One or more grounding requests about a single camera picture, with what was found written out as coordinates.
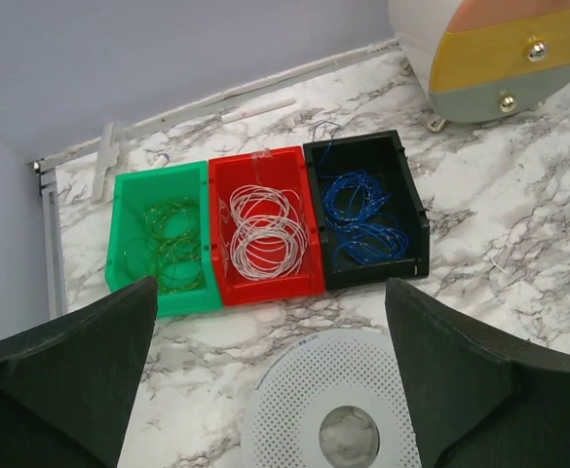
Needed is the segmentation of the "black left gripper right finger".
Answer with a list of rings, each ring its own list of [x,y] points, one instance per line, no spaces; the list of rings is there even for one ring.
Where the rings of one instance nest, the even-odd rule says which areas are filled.
[[[570,467],[570,355],[454,310],[404,280],[385,308],[425,467]]]

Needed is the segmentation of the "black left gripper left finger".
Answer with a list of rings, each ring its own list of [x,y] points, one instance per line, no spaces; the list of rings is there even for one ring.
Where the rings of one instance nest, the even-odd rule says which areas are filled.
[[[0,467],[117,466],[157,300],[146,277],[0,340]]]

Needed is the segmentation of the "white perforated cable spool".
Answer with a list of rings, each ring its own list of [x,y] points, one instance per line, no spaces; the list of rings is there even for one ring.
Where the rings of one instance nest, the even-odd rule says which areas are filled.
[[[393,343],[332,329],[301,338],[264,372],[242,426],[246,467],[419,467]]]

